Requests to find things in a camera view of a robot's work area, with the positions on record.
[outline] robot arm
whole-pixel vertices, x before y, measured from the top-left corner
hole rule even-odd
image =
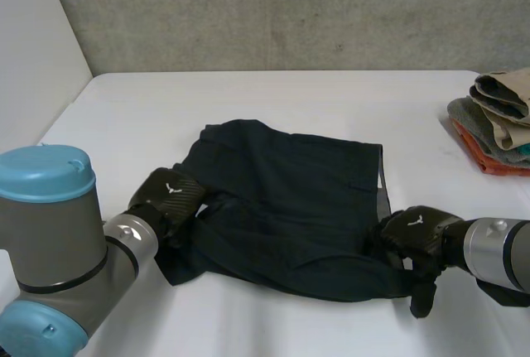
[[[0,315],[0,356],[76,355],[159,243],[184,233],[204,194],[188,176],[160,168],[102,225],[84,152],[38,146],[0,155],[0,248],[20,288]]]
[[[458,267],[504,306],[530,306],[530,221],[463,220],[426,206],[394,214],[380,229],[383,244],[410,258],[421,275],[436,278]],[[415,316],[425,316],[414,311]]]

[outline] gray concrete wall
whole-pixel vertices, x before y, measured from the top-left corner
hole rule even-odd
[[[530,0],[61,0],[94,75],[530,65]]]

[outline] black garment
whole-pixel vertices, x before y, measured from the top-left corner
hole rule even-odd
[[[415,275],[366,248],[378,203],[389,213],[381,156],[380,145],[258,121],[207,126],[175,169],[209,188],[208,208],[181,248],[161,248],[158,265],[172,285],[211,271],[331,301],[409,296]]]

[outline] white table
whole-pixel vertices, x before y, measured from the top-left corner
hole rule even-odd
[[[393,210],[530,218],[530,184],[479,172],[446,121],[468,71],[111,74],[93,79],[43,138],[92,158],[105,219],[149,172],[182,160],[207,123],[256,118],[289,133],[384,146]],[[8,272],[7,256],[2,256]],[[2,276],[2,299],[16,293]],[[432,313],[407,300],[340,304],[206,274],[170,287],[153,264],[80,356],[524,356],[530,313],[502,308],[467,274],[438,280]]]

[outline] folded clothes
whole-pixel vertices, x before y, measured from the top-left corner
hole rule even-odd
[[[480,75],[470,95],[477,104],[501,117],[530,124],[530,68]]]
[[[530,127],[528,125],[509,121],[484,107],[482,112],[493,126],[497,146],[503,150],[511,150],[530,143]]]
[[[517,148],[502,150],[494,139],[491,122],[478,104],[471,98],[456,99],[447,106],[447,113],[473,136],[485,156],[508,166],[530,168],[530,157],[521,154]]]
[[[483,173],[496,176],[530,176],[530,169],[516,168],[495,161],[493,158],[486,156],[475,138],[455,119],[451,120],[456,131],[460,135],[471,156]]]

